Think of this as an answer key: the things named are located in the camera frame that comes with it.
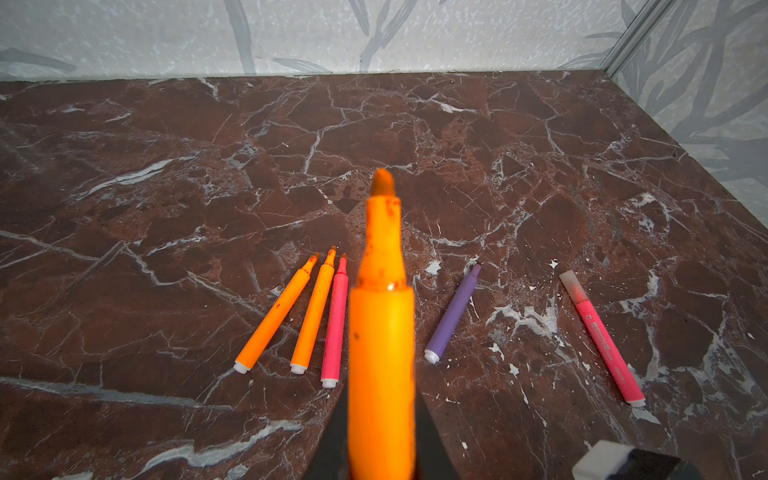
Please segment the translucent pen cap six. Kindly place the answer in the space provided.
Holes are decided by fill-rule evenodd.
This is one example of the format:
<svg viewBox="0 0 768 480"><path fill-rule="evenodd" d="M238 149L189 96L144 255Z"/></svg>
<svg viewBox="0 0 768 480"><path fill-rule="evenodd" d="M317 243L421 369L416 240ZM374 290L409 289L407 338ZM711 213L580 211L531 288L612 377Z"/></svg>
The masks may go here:
<svg viewBox="0 0 768 480"><path fill-rule="evenodd" d="M569 297L575 304L579 304L588 300L587 294L573 270L568 270L561 273L559 278L563 283Z"/></svg>

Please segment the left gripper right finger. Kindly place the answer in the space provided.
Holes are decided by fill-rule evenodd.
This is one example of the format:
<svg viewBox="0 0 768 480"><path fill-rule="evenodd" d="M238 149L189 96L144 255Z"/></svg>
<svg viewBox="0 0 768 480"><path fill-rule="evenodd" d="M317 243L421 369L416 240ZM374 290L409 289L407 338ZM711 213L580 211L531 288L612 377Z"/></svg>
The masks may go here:
<svg viewBox="0 0 768 480"><path fill-rule="evenodd" d="M459 480L420 392L415 396L416 473L418 480Z"/></svg>

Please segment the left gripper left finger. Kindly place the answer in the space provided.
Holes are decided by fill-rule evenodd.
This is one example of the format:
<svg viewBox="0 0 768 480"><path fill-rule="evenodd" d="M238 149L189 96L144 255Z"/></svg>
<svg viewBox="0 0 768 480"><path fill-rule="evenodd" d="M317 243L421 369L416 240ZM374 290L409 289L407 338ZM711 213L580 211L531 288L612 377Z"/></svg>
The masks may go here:
<svg viewBox="0 0 768 480"><path fill-rule="evenodd" d="M349 480L348 390L343 389L304 480Z"/></svg>

